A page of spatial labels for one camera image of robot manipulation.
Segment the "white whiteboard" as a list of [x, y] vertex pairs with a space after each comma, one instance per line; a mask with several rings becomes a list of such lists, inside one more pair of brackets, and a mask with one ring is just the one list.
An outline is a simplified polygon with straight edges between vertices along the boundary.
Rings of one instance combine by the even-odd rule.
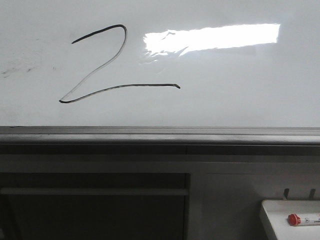
[[3, 126], [320, 125], [317, 0], [3, 0]]

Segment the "grey whiteboard ledge tray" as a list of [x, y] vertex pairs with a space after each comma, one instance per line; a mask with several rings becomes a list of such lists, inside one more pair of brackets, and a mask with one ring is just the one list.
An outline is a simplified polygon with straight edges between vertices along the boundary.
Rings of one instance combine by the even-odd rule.
[[1, 126], [2, 145], [318, 146], [318, 127]]

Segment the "white plastic marker tray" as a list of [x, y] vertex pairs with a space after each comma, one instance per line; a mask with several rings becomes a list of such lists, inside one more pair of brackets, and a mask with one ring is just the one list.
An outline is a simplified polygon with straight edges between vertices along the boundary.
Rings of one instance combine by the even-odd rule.
[[260, 220], [269, 240], [318, 240], [318, 200], [263, 200]]

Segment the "red capped marker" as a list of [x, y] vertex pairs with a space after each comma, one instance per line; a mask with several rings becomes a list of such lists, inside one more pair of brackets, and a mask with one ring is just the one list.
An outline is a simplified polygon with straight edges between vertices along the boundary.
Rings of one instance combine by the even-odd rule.
[[292, 213], [288, 215], [288, 223], [294, 227], [300, 226], [317, 226], [320, 224], [319, 213], [306, 213], [296, 214]]

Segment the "grey metal stand frame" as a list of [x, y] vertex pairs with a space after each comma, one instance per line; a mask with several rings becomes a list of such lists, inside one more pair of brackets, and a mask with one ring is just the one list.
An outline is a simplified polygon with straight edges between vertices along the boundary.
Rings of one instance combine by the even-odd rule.
[[4, 240], [265, 240], [263, 200], [318, 200], [318, 145], [0, 147]]

